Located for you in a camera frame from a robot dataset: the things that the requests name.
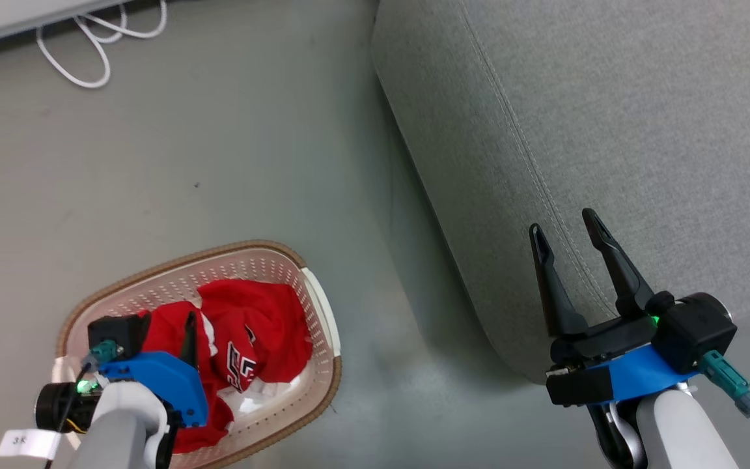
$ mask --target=green led light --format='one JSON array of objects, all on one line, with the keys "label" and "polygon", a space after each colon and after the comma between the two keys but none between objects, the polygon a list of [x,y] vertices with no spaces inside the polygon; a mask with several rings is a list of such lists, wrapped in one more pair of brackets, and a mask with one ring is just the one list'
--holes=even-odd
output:
[{"label": "green led light", "polygon": [[77,383],[77,392],[83,394],[84,392],[92,391],[97,385],[98,383],[92,385],[92,381],[82,380]]}]

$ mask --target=white cable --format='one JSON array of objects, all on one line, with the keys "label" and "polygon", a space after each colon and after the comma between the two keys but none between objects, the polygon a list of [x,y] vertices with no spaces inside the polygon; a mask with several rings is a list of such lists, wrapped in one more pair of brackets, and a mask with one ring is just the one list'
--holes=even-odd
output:
[{"label": "white cable", "polygon": [[131,29],[127,29],[125,21],[123,21],[123,18],[126,17],[126,10],[123,8],[123,5],[120,5],[120,8],[121,8],[121,25],[120,26],[117,26],[117,24],[112,24],[109,21],[106,21],[105,19],[98,18],[90,14],[83,15],[83,17],[89,21],[94,21],[95,23],[99,24],[102,27],[106,27],[107,29],[117,31],[117,33],[121,33],[122,35],[132,36],[133,38],[138,38],[138,39],[151,39],[163,33],[164,29],[166,29],[167,27],[167,2],[166,0],[159,0],[159,3],[161,3],[161,19],[160,21],[158,21],[158,26],[148,33],[142,33],[140,31],[133,31]]},{"label": "white cable", "polygon": [[42,55],[45,56],[45,59],[48,59],[48,62],[50,62],[51,65],[53,65],[54,68],[56,68],[63,77],[68,78],[71,83],[74,83],[77,86],[82,86],[83,88],[100,88],[106,83],[109,83],[109,78],[112,76],[112,68],[109,65],[108,57],[106,57],[106,51],[104,51],[104,47],[100,45],[100,42],[98,42],[96,36],[92,35],[92,32],[89,30],[89,28],[86,27],[85,24],[83,24],[83,20],[81,20],[80,17],[74,17],[74,21],[75,23],[77,23],[77,26],[80,26],[80,29],[83,30],[83,32],[86,34],[86,38],[89,38],[89,41],[92,42],[94,48],[98,50],[98,53],[100,54],[100,60],[104,62],[104,76],[102,76],[102,78],[100,78],[98,81],[85,82],[83,80],[80,80],[80,78],[69,74],[69,72],[65,68],[63,68],[63,66],[60,65],[53,56],[51,56],[51,53],[47,50],[47,48],[45,48],[45,41],[42,40],[42,27],[38,27],[38,29],[36,29],[36,45],[39,45],[39,50],[42,51]]},{"label": "white cable", "polygon": [[[80,27],[80,30],[83,31],[84,35],[86,35],[86,38],[89,39],[89,42],[92,42],[92,45],[94,46],[94,48],[96,48],[96,50],[98,50],[98,54],[100,54],[100,59],[104,63],[104,76],[102,76],[96,82],[86,82],[86,81],[80,80],[74,75],[69,74],[69,72],[65,68],[63,68],[63,66],[60,65],[59,62],[57,62],[57,60],[54,59],[53,56],[51,56],[51,53],[45,47],[44,39],[42,39],[42,27],[38,27],[38,29],[36,29],[36,45],[39,45],[39,50],[42,52],[42,55],[45,56],[45,59],[48,59],[48,62],[50,62],[51,65],[53,65],[54,68],[56,68],[57,71],[60,72],[60,74],[62,74],[63,77],[68,78],[68,80],[71,83],[74,83],[77,86],[82,86],[83,88],[88,88],[88,89],[101,88],[106,83],[108,83],[109,78],[112,76],[112,68],[109,65],[109,59],[106,56],[106,51],[104,50],[104,47],[102,47],[102,44],[113,44],[114,42],[119,41],[124,35],[132,36],[133,38],[139,38],[139,39],[150,39],[150,38],[155,38],[155,36],[158,36],[161,33],[163,33],[164,29],[166,29],[167,27],[167,2],[166,0],[159,0],[159,3],[161,6],[161,19],[158,21],[158,26],[155,27],[154,30],[151,30],[146,33],[142,33],[140,31],[134,31],[134,30],[127,28],[128,16],[126,14],[126,9],[123,8],[122,4],[119,5],[120,25],[112,24],[109,21],[106,21],[101,18],[97,18],[91,14],[84,14],[81,16],[74,17],[74,23],[76,23],[77,26]],[[101,25],[102,27],[106,27],[107,29],[113,30],[115,33],[111,36],[108,36],[107,38],[104,38],[103,36],[95,35],[95,33],[93,33],[91,29],[89,29],[89,26],[87,26],[85,20],[94,21],[95,23]]]},{"label": "white cable", "polygon": [[[117,5],[117,8],[120,9],[120,27],[126,27],[127,22],[129,21],[129,17],[126,14],[126,7],[121,3],[120,5]],[[86,19],[93,18],[92,15],[83,15],[83,17]],[[91,29],[89,29],[89,32],[92,33],[92,36],[94,36],[94,38],[98,40],[100,44],[114,44],[114,42],[117,42],[123,38],[123,33],[119,31],[109,36],[108,38],[96,35]]]}]

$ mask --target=gray fabric upholstery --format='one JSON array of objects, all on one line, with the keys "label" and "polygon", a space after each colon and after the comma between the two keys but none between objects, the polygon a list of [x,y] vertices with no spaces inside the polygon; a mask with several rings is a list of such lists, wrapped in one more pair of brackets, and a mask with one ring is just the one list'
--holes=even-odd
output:
[{"label": "gray fabric upholstery", "polygon": [[382,0],[374,62],[492,344],[544,381],[527,227],[614,317],[595,208],[654,290],[750,324],[750,0]]}]

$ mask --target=white plastic basket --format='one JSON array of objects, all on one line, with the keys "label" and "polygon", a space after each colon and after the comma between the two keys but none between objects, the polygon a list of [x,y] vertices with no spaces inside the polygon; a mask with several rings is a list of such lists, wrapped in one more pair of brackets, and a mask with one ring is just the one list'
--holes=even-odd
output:
[{"label": "white plastic basket", "polygon": [[[320,283],[303,259],[271,241],[246,241],[194,253],[153,267],[98,291],[74,309],[57,339],[51,380],[73,380],[89,349],[87,325],[105,315],[131,315],[188,300],[199,305],[196,288],[217,279],[252,279],[291,285],[297,292],[312,336],[313,352],[291,384],[255,381],[244,394],[223,398],[234,409],[230,434],[210,448],[176,455],[174,469],[217,469],[279,442],[317,418],[331,403],[341,377],[340,341],[331,307]],[[76,434],[68,439],[75,448]]]}]

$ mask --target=white label tag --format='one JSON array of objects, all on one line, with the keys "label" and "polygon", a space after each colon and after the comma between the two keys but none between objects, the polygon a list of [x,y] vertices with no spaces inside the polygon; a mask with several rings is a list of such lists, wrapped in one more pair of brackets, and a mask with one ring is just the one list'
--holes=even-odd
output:
[{"label": "white label tag", "polygon": [[53,459],[62,437],[62,433],[36,428],[8,430],[0,443],[0,457],[32,456]]}]

